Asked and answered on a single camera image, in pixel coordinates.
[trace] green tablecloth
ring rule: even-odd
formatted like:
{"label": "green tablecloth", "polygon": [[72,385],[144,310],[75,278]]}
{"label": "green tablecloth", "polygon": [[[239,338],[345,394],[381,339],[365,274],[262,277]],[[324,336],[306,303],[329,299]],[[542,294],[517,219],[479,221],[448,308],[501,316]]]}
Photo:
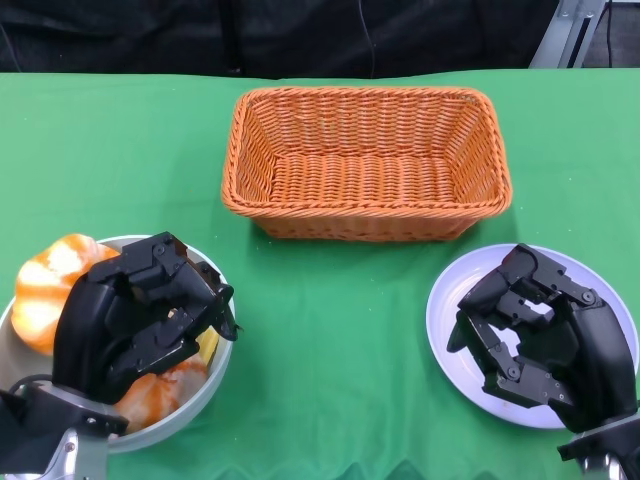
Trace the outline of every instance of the green tablecloth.
{"label": "green tablecloth", "polygon": [[370,82],[0,76],[0,301],[24,259],[74,231],[169,230],[237,289],[246,331],[213,401],[169,440],[112,457],[110,478],[579,478],[555,451],[567,432],[510,425],[449,383],[429,350],[425,303],[459,255],[522,241],[585,262],[640,315],[640,70],[375,83],[487,93],[511,209],[448,244],[273,240],[220,201],[236,98],[264,85]]}

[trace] pumpkin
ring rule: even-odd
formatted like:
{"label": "pumpkin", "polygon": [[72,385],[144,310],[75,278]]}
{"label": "pumpkin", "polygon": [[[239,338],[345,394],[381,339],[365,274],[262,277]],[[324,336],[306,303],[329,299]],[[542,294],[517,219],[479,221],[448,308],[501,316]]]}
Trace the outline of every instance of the pumpkin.
{"label": "pumpkin", "polygon": [[206,381],[207,366],[195,354],[162,375],[150,373],[139,378],[115,407],[129,420],[127,433],[134,433],[171,415]]}
{"label": "pumpkin", "polygon": [[97,262],[119,255],[86,235],[61,238],[28,260],[16,281],[11,323],[34,350],[53,354],[53,340],[62,308],[73,284]]}

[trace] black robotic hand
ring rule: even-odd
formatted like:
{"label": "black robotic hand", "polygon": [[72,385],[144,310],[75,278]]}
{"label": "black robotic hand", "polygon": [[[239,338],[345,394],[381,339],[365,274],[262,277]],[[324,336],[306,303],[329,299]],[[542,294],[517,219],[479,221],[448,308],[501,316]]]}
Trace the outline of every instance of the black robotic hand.
{"label": "black robotic hand", "polygon": [[197,353],[196,338],[209,326],[236,340],[232,295],[169,233],[94,265],[60,316],[51,385],[25,380],[17,393],[0,391],[0,474],[58,478],[71,466],[78,478],[102,478],[107,437],[127,426],[112,405],[138,378]]}
{"label": "black robotic hand", "polygon": [[[515,247],[459,303],[448,349],[469,348],[486,393],[524,407],[549,405],[580,433],[560,448],[563,459],[610,454],[629,479],[640,479],[629,347],[607,302],[565,270],[526,245]],[[541,314],[530,304],[551,310]],[[491,326],[517,333],[519,355],[511,357]]]}
{"label": "black robotic hand", "polygon": [[209,326],[236,340],[232,295],[169,233],[126,245],[73,286],[56,330],[52,383],[114,404],[138,378],[197,353],[196,337]]}

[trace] black backdrop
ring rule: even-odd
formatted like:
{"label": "black backdrop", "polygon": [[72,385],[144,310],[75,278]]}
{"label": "black backdrop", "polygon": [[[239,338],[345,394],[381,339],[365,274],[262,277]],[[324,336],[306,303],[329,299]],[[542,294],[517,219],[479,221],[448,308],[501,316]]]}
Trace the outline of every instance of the black backdrop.
{"label": "black backdrop", "polygon": [[[23,71],[280,78],[369,77],[371,46],[375,77],[526,68],[558,0],[362,0],[372,45],[358,0],[0,3]],[[0,36],[0,70],[16,68]]]}

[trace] orange wicker basket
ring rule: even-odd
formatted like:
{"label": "orange wicker basket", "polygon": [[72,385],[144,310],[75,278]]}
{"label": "orange wicker basket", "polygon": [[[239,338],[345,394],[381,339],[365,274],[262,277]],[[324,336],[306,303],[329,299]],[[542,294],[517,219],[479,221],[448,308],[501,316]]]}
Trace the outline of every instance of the orange wicker basket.
{"label": "orange wicker basket", "polygon": [[511,196],[475,90],[268,88],[236,105],[222,200],[274,237],[451,240]]}

